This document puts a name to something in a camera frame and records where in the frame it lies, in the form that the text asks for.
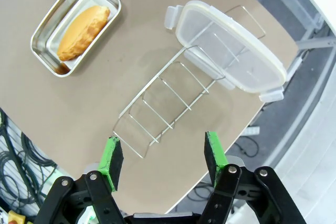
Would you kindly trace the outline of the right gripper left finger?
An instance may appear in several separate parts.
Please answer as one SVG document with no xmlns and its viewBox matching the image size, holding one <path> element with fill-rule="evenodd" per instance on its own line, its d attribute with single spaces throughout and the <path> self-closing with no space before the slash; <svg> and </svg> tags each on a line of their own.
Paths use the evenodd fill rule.
<svg viewBox="0 0 336 224">
<path fill-rule="evenodd" d="M 78 223 L 87 207 L 93 207 L 98 223 L 126 223 L 112 192 L 118 190 L 123 152 L 118 137 L 108 138 L 98 169 L 77 180 L 58 177 L 34 223 Z"/>
</svg>

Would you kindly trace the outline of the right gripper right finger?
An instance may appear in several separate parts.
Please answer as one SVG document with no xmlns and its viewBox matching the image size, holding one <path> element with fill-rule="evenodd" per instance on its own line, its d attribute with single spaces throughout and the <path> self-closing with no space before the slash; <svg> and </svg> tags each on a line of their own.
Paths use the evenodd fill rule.
<svg viewBox="0 0 336 224">
<path fill-rule="evenodd" d="M 305 223 L 271 167 L 262 166 L 251 172 L 229 163 L 216 132 L 205 133 L 204 156 L 214 191 L 200 223 L 225 223 L 235 199 L 245 201 L 259 223 Z"/>
</svg>

